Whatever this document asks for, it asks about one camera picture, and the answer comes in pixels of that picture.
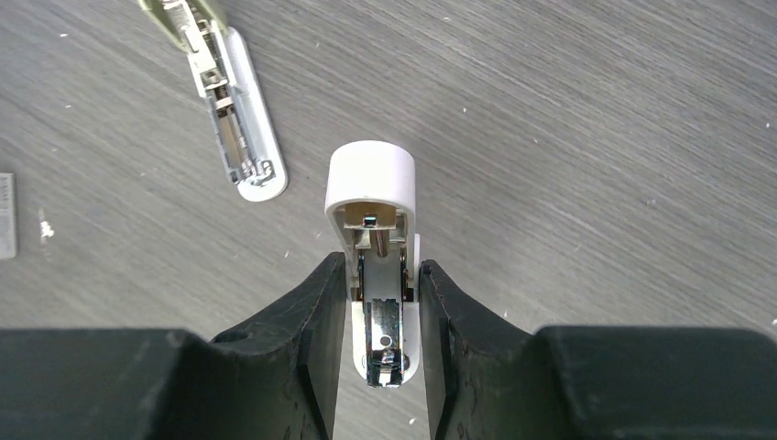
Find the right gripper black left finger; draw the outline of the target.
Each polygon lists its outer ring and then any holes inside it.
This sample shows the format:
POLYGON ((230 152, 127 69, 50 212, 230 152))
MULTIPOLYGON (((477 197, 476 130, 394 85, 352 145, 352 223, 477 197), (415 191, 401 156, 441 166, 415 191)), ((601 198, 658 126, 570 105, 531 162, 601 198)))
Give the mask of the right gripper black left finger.
POLYGON ((329 439, 345 258, 212 340, 183 329, 5 329, 4 439, 329 439))

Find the olive green white stapler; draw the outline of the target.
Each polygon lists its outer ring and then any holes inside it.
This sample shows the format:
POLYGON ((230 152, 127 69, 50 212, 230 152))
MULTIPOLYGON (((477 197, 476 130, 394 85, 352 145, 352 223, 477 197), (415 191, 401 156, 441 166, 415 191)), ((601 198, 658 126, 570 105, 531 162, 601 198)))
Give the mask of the olive green white stapler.
POLYGON ((208 111, 228 180, 252 203, 289 183, 247 44, 216 1, 139 0, 140 8, 186 54, 208 111))

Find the small white stapler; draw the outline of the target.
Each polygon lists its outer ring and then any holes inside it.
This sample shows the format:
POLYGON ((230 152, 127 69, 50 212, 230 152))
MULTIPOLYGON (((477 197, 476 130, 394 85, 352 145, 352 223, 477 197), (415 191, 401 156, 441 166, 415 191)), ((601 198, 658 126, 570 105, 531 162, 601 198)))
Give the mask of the small white stapler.
POLYGON ((421 363, 416 166, 397 145, 359 140, 329 164, 324 212, 345 253, 353 360, 372 388, 397 388, 421 363))

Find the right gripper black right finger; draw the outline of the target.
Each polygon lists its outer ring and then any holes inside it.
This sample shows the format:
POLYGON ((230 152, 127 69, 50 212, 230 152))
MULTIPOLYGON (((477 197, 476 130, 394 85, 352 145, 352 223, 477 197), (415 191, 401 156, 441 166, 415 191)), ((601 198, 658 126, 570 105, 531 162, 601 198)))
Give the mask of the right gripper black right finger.
POLYGON ((434 439, 773 439, 776 344, 748 329, 526 332, 421 265, 434 439))

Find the white staples box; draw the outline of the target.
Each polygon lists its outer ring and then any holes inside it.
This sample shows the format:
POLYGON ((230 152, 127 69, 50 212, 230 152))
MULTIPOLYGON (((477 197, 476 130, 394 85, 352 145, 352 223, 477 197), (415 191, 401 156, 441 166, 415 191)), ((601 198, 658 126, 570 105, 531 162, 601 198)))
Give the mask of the white staples box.
POLYGON ((13 173, 1 173, 1 260, 13 259, 17 255, 16 230, 16 184, 13 173))

